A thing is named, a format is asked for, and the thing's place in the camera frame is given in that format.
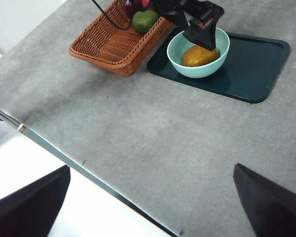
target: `bowl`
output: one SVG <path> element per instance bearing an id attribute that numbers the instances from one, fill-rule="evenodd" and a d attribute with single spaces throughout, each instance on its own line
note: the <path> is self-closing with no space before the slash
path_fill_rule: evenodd
<path id="1" fill-rule="evenodd" d="M 183 54 L 193 45 L 195 44 L 188 41 L 183 36 L 183 32 L 180 32 L 170 41 L 167 48 L 167 56 L 173 67 L 182 75 L 189 78 L 204 78 L 213 74 L 222 66 L 228 54 L 230 40 L 225 31 L 216 27 L 216 49 L 219 58 L 214 62 L 198 67 L 181 65 Z"/>

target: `green lime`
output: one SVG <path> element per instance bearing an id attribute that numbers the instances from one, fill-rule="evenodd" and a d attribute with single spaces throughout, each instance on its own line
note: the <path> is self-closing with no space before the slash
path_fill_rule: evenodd
<path id="1" fill-rule="evenodd" d="M 141 35 L 146 34 L 158 21 L 159 15 L 152 10 L 138 11 L 133 16 L 132 24 L 134 30 Z"/>

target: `brown woven basket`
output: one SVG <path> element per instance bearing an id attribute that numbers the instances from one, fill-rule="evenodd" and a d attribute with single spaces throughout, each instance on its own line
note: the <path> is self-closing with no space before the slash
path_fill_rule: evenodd
<path id="1" fill-rule="evenodd" d="M 129 24 L 123 0 L 114 0 L 105 12 L 117 25 Z M 69 53 L 98 67 L 130 76 L 171 26 L 172 23 L 160 17 L 149 32 L 141 36 L 132 27 L 127 31 L 117 29 L 101 14 L 70 45 Z"/>

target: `dark green tray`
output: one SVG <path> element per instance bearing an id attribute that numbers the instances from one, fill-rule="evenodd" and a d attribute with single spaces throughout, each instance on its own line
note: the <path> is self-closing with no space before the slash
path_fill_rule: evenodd
<path id="1" fill-rule="evenodd" d="M 179 74 L 167 57 L 167 46 L 180 31 L 176 28 L 152 56 L 149 72 L 252 104 L 269 96 L 290 53 L 282 40 L 227 33 L 230 49 L 222 67 L 206 78 L 192 79 Z"/>

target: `gray tabletop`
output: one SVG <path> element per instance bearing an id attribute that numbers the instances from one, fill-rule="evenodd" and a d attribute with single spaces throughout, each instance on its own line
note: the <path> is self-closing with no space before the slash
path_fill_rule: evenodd
<path id="1" fill-rule="evenodd" d="M 156 48 L 131 77 L 71 57 L 70 43 L 99 11 L 68 0 L 0 60 L 0 108 L 175 234 L 253 237 L 233 166 L 296 193 L 296 0 L 215 3 L 225 31 L 291 45 L 260 104 L 148 73 Z"/>

